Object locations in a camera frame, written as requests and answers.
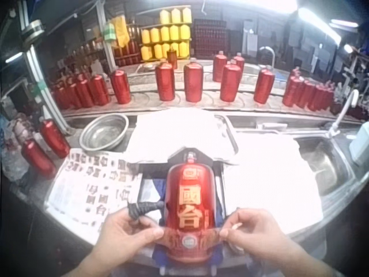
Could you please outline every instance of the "newspaper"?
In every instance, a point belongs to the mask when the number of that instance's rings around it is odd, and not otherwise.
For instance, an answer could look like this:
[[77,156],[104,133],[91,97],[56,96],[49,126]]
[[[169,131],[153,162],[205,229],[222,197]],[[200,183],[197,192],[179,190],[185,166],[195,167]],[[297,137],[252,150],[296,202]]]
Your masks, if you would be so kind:
[[46,197],[46,211],[94,243],[106,216],[138,198],[142,173],[139,165],[126,163],[122,155],[106,151],[87,154],[72,148]]

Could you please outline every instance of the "blue fabric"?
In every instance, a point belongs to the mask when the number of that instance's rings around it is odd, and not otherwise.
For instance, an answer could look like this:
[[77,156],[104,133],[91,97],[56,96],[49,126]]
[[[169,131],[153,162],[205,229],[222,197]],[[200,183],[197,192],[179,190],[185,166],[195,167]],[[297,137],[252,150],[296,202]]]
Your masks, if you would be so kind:
[[[154,186],[160,195],[160,200],[165,200],[165,188],[167,184],[167,180],[165,179],[153,179]],[[222,217],[223,209],[220,204],[220,200],[218,194],[216,193],[216,216],[215,216],[215,225],[216,227],[221,227],[224,223],[224,219]],[[161,220],[159,221],[159,225],[164,226],[164,211],[161,211]],[[152,259],[155,260],[157,265],[161,266],[171,266],[176,262],[172,261],[168,258],[166,254],[166,247],[163,245],[156,245],[154,248],[154,252],[152,254]],[[208,265],[218,265],[223,261],[223,245],[218,244],[214,247],[213,254],[211,258],[208,260]]]

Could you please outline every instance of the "stainless steel counter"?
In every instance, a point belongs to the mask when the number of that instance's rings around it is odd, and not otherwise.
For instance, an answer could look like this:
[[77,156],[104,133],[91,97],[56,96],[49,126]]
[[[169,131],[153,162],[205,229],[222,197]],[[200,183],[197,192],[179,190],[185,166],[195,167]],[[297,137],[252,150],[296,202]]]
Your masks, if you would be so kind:
[[[245,116],[245,114],[237,115],[233,114],[229,116],[232,124],[235,126],[236,131],[243,132],[245,126],[249,126],[249,121],[252,120],[252,116],[248,118]],[[309,121],[308,117],[302,118],[301,122],[303,121]],[[127,136],[123,140],[123,142],[115,149],[115,151],[122,152],[126,149],[127,144],[129,142],[129,138],[131,136],[131,133],[133,131],[133,126],[130,126],[130,128],[127,131]],[[346,131],[355,133],[358,130],[357,125],[350,125],[351,130]],[[297,124],[294,126],[293,130],[288,130],[288,132],[291,132],[291,134],[296,134],[296,129],[299,128],[299,125]],[[312,133],[312,136],[316,136],[319,134],[319,136],[324,133],[324,131],[319,130],[317,127],[312,128],[313,130],[306,129],[305,135],[309,134],[309,132]],[[78,144],[78,138],[81,133],[81,129],[77,129],[76,133],[68,138],[68,141],[72,147],[79,147]],[[369,164],[365,165],[364,167],[357,167],[355,164],[353,164],[351,160],[351,156],[349,154],[349,143],[350,140],[348,140],[345,137],[345,133],[338,135],[331,141],[332,145],[338,149],[339,155],[341,155],[343,158],[345,158],[345,165],[348,166],[349,172],[351,173],[350,178],[344,183],[341,184],[337,189],[335,189],[333,192],[324,195],[321,197],[322,200],[322,208],[323,208],[323,214],[324,219],[306,229],[300,230],[296,233],[291,234],[292,239],[294,239],[296,242],[303,244],[304,241],[309,239],[311,236],[318,235],[322,230],[324,230],[324,227],[333,220],[347,205],[360,193],[360,191],[364,188],[365,184],[369,180]],[[57,165],[61,165],[62,161],[58,160],[56,161]],[[221,180],[219,174],[216,174],[216,183],[217,183],[217,194],[219,199],[222,201],[223,199],[223,193],[221,189]],[[34,203],[41,211],[44,212],[43,203],[46,196],[46,193],[51,185],[51,181],[45,181],[41,178],[38,179],[38,181],[32,185],[30,193],[29,193],[29,199],[31,202]],[[153,186],[149,186],[149,182],[143,183],[143,188],[141,190],[145,189],[155,189]],[[140,194],[139,200],[149,200],[149,197],[147,197],[147,194]],[[138,255],[136,255],[133,258],[133,261],[140,264],[145,264],[149,266],[156,266],[154,261],[151,259],[152,257],[153,248],[147,247],[139,252]],[[225,267],[234,267],[236,265],[242,265],[246,263],[246,259],[244,256],[238,256],[230,250],[230,248],[226,245],[223,250],[224,260],[220,264],[220,268]],[[207,267],[194,267],[196,270],[196,274],[204,274],[207,272]],[[171,274],[179,274],[183,273],[183,269],[177,268],[173,269]]]

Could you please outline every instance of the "faucet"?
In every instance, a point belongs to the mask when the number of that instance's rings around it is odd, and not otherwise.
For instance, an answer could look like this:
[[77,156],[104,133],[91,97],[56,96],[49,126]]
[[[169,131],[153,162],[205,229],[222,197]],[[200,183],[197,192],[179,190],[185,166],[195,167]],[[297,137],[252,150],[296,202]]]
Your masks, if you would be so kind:
[[347,97],[347,101],[342,111],[340,112],[340,115],[337,117],[336,121],[332,124],[332,126],[328,130],[328,137],[330,139],[340,133],[340,131],[338,130],[339,124],[341,123],[343,117],[346,115],[349,106],[351,105],[351,107],[353,108],[356,107],[358,99],[359,99],[359,91],[357,89],[354,89]]
[[272,52],[273,55],[273,60],[272,60],[272,70],[274,69],[274,64],[276,63],[276,53],[274,52],[274,50],[269,47],[269,46],[262,46],[259,48],[259,51],[261,50],[269,50],[270,52]]

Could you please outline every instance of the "ceiling light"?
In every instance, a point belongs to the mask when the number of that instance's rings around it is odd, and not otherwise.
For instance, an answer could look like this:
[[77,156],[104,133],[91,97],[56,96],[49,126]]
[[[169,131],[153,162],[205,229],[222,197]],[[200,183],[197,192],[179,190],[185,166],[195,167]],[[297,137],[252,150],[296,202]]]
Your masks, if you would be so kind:
[[353,52],[352,47],[351,47],[350,45],[348,45],[348,44],[346,44],[346,45],[344,46],[344,49],[345,49],[345,51],[346,51],[348,54],[351,54],[351,53]]
[[350,22],[350,21],[344,21],[344,20],[332,19],[331,22],[333,24],[352,27],[352,28],[356,28],[356,27],[359,26],[358,23],[356,23],[356,22]]
[[326,35],[330,36],[334,40],[336,45],[340,44],[341,36],[339,34],[337,34],[331,27],[328,26],[327,23],[325,23],[323,20],[321,20],[312,11],[310,11],[306,8],[301,8],[301,9],[299,9],[299,17],[302,20],[304,20],[304,21],[312,24],[313,26],[317,27],[318,29],[320,29]]
[[277,13],[293,13],[298,9],[298,5],[296,0],[228,0],[230,2],[240,2],[253,6],[257,6],[259,8],[272,10]]
[[20,56],[22,56],[22,54],[23,54],[22,52],[19,52],[18,54],[16,54],[16,55],[14,55],[14,56],[10,57],[9,59],[7,59],[7,60],[5,61],[5,63],[12,62],[13,60],[15,60],[15,59],[19,58]]

